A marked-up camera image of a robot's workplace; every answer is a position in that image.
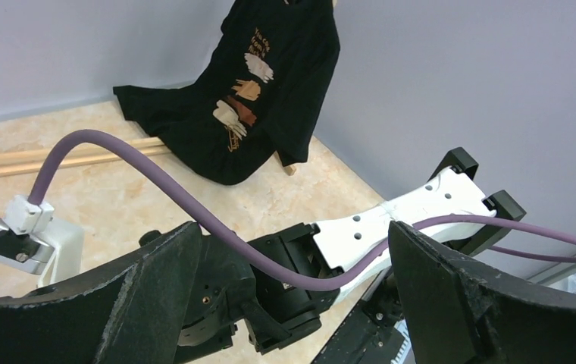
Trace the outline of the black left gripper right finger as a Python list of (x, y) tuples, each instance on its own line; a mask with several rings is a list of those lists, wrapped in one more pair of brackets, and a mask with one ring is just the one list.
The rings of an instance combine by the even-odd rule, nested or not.
[(576, 363), (576, 294), (533, 284), (389, 226), (394, 280), (418, 363)]

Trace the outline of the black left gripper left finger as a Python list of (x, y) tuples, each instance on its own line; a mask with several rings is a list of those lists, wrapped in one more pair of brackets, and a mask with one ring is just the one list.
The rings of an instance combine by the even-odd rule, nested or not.
[(0, 297), (0, 363), (171, 363), (201, 256), (187, 222), (25, 297)]

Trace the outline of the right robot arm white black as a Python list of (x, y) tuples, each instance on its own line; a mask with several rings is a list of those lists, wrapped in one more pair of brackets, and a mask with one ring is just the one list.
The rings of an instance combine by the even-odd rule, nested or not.
[[(323, 279), (347, 272), (386, 242), (393, 220), (414, 224), (454, 214), (520, 221), (525, 210), (504, 190), (486, 196), (474, 183), (476, 170), (477, 162), (463, 148), (452, 149), (422, 187), (349, 217), (293, 225), (254, 239), (251, 245), (290, 271)], [(323, 312), (391, 265), (390, 254), (383, 252), (342, 287), (310, 291), (252, 267), (215, 236), (203, 234), (199, 243), (199, 267), (177, 343), (176, 363), (231, 347), (239, 321), (246, 323), (249, 341), (259, 353), (294, 344), (321, 327)]]

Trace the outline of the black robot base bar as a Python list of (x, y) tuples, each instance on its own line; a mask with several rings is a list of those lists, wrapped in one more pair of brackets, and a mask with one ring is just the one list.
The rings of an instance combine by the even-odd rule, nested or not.
[(382, 271), (312, 360), (320, 364), (391, 364), (403, 342), (405, 320), (393, 270)]

